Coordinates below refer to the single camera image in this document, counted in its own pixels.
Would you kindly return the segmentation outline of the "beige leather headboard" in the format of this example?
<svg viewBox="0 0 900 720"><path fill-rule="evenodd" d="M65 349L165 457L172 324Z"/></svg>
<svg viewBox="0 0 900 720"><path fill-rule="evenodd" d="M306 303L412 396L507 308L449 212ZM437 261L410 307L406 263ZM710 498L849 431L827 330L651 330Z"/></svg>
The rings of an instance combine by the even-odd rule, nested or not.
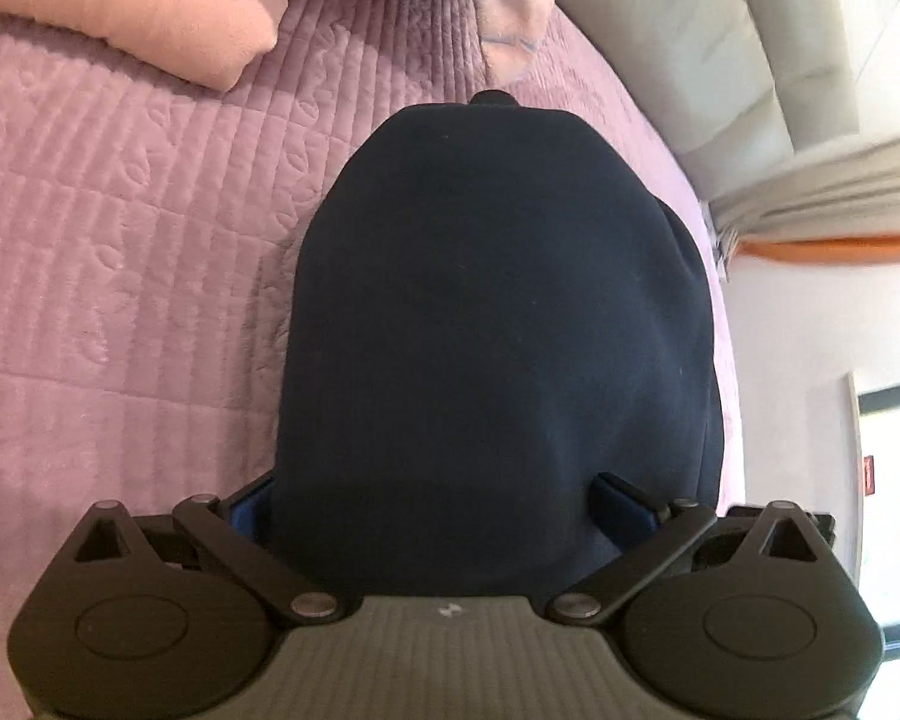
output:
<svg viewBox="0 0 900 720"><path fill-rule="evenodd" d="M859 130L841 0L557 0L713 200Z"/></svg>

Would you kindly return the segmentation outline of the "window with dark frame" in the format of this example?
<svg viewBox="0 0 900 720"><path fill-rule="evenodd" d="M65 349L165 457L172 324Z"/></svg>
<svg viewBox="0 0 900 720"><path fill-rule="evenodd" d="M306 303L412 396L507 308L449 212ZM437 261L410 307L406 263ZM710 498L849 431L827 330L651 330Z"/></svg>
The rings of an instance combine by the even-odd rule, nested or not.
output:
<svg viewBox="0 0 900 720"><path fill-rule="evenodd" d="M884 635L884 658L900 660L900 371L850 376L862 504L859 589Z"/></svg>

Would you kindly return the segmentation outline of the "navy jacket with white stripes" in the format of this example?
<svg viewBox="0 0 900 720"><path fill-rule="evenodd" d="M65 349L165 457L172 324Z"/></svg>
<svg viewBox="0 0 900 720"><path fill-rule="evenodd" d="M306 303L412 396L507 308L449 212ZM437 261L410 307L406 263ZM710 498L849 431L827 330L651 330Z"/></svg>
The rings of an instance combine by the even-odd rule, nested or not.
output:
<svg viewBox="0 0 900 720"><path fill-rule="evenodd" d="M302 242L276 546L368 595L549 598L613 561L587 493L713 504L724 415L686 226L577 115L391 115Z"/></svg>

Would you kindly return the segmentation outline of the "grey curtain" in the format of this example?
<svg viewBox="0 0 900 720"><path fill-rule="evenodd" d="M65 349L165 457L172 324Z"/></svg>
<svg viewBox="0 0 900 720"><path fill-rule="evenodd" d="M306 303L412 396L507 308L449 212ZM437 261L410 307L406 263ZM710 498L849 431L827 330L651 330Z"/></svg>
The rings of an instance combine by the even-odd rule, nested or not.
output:
<svg viewBox="0 0 900 720"><path fill-rule="evenodd" d="M826 143L712 200L710 213L725 259L900 263L900 135Z"/></svg>

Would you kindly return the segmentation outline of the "pink quilted bedspread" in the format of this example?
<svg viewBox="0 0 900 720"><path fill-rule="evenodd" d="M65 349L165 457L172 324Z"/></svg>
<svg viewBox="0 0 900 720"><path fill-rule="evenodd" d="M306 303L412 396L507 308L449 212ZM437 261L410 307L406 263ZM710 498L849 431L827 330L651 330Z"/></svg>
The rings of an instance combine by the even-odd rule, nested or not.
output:
<svg viewBox="0 0 900 720"><path fill-rule="evenodd" d="M381 121L482 87L473 0L290 0L209 93L0 15L0 718L9 626L89 505L271 466L299 241Z"/></svg>

